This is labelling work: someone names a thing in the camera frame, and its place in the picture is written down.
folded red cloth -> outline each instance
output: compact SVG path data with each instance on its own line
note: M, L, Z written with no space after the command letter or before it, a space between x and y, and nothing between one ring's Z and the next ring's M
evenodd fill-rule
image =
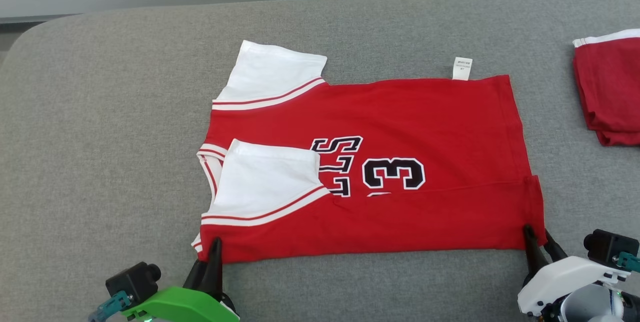
M640 145L640 29L576 39L573 45L587 127L603 146Z

gray fabric surface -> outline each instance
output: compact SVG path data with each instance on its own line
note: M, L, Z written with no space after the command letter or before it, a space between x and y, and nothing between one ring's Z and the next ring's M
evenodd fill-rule
M327 55L330 83L450 77L455 57L472 78L510 74L554 237L578 256L595 228L640 237L640 149L586 130L571 67L573 39L638 27L638 0L297 0L39 25L0 69L0 320L84 320L140 260L182 284L210 200L195 153L242 39ZM526 272L521 251L429 251L227 265L224 283L249 321L513 321ZM622 287L640 294L640 277Z

